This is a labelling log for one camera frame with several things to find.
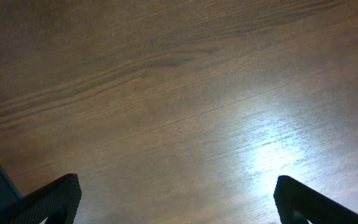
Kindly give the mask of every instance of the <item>dark wood grain streak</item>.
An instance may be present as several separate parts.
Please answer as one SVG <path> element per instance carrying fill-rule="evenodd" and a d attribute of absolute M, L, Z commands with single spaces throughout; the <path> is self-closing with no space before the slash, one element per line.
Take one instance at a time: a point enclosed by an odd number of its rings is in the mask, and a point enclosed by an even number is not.
<path fill-rule="evenodd" d="M 279 223 L 282 174 L 358 212 L 358 0 L 0 0 L 0 163 L 76 223 Z"/>

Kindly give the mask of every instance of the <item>wooden table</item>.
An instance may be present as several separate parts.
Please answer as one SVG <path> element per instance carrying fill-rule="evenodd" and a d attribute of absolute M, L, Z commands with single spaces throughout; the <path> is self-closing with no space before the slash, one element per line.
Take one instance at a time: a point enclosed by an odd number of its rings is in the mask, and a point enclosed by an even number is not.
<path fill-rule="evenodd" d="M 0 163 L 76 223 L 279 223 L 280 174 L 358 212 L 358 0 L 0 0 Z"/>

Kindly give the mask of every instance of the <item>wood grain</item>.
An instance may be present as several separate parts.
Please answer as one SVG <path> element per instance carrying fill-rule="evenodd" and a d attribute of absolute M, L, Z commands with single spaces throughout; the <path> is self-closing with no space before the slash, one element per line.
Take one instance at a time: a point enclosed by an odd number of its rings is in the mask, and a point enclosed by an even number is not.
<path fill-rule="evenodd" d="M 0 163 L 76 223 L 279 223 L 281 174 L 358 212 L 358 0 L 0 0 Z"/>

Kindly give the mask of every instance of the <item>brown wooden tabletop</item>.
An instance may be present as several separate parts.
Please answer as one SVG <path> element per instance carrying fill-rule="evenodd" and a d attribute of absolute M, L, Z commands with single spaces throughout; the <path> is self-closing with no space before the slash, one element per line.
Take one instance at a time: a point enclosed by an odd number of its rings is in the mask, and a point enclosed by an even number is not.
<path fill-rule="evenodd" d="M 282 174 L 358 213 L 358 0 L 0 0 L 0 163 L 75 223 L 279 223 Z"/>

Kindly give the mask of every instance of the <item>wooden surface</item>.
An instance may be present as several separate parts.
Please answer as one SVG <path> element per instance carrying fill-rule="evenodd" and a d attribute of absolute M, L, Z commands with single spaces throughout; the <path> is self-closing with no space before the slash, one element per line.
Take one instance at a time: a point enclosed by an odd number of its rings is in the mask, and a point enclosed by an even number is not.
<path fill-rule="evenodd" d="M 0 0 L 0 163 L 76 223 L 279 223 L 280 174 L 358 212 L 358 1 Z"/>

